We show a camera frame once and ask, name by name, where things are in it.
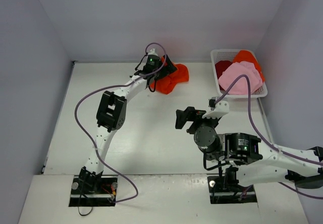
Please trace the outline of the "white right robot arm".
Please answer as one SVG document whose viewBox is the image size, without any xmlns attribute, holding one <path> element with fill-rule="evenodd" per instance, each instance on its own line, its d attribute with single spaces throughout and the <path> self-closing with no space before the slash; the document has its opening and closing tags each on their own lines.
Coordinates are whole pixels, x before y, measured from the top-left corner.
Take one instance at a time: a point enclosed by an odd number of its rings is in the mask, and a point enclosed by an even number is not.
<svg viewBox="0 0 323 224">
<path fill-rule="evenodd" d="M 269 147 L 257 136 L 246 133 L 219 134 L 216 127 L 229 113 L 228 103 L 218 103 L 209 111 L 187 107 L 176 110 L 176 129 L 187 122 L 187 133 L 203 153 L 203 162 L 217 164 L 205 170 L 223 168 L 220 186 L 230 190 L 253 184 L 285 182 L 296 188 L 322 187 L 322 148 L 297 150 L 275 145 Z"/>
</svg>

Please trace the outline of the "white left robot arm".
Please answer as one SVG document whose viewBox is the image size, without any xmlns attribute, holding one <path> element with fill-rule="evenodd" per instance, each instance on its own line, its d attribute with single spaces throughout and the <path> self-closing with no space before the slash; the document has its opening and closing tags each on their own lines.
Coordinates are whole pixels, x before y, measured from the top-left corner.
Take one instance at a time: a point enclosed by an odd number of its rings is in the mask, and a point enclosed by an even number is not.
<svg viewBox="0 0 323 224">
<path fill-rule="evenodd" d="M 178 70 L 168 55 L 160 57 L 151 50 L 144 58 L 147 61 L 143 68 L 141 70 L 135 68 L 136 72 L 126 84 L 108 86 L 89 93 L 75 107 L 76 123 L 93 144 L 93 150 L 78 177 L 85 193 L 96 193 L 101 187 L 103 171 L 107 167 L 104 160 L 114 135 L 125 123 L 127 104 L 130 100 L 145 89 L 153 92 L 157 88 L 158 81 Z M 78 108 L 84 100 L 100 91 L 103 94 L 96 113 L 97 133 L 95 137 L 91 137 L 78 120 Z"/>
</svg>

